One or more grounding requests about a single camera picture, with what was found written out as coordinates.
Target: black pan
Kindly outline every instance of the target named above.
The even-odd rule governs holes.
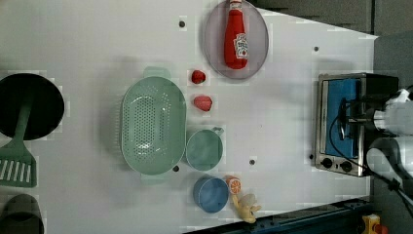
[[[45,137],[63,117],[63,97],[52,82],[35,74],[10,75],[0,81],[0,132],[7,137],[15,135],[21,103],[28,92],[34,95],[24,140]]]

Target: small bowl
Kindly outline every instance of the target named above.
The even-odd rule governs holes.
[[[228,185],[217,177],[202,177],[194,185],[193,196],[195,203],[206,213],[217,213],[228,202]]]
[[[224,130],[218,127],[212,130],[200,130],[189,134],[186,144],[186,162],[192,168],[205,172],[218,165],[222,158],[223,146],[221,135]]]

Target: gray floor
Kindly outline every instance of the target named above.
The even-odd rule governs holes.
[[[376,41],[379,47],[375,49],[375,71],[399,77],[402,87],[413,85],[413,0],[250,2],[259,8],[382,36]],[[394,192],[379,179],[373,179],[372,194],[376,213],[391,233],[413,233],[413,219]]]
[[[249,0],[256,7],[375,35],[413,30],[412,0]]]

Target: ketchup label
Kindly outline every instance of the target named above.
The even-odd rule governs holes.
[[[234,48],[237,59],[248,58],[248,44],[246,43],[245,33],[237,34],[237,38],[234,39]]]
[[[242,10],[241,5],[242,5],[241,3],[232,2],[232,3],[230,4],[230,11],[232,11],[232,10],[237,10],[237,11],[242,12],[243,10]]]

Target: blue bowl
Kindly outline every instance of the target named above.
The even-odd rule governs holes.
[[[217,213],[228,202],[228,185],[217,177],[202,177],[194,185],[193,196],[195,203],[206,213]]]

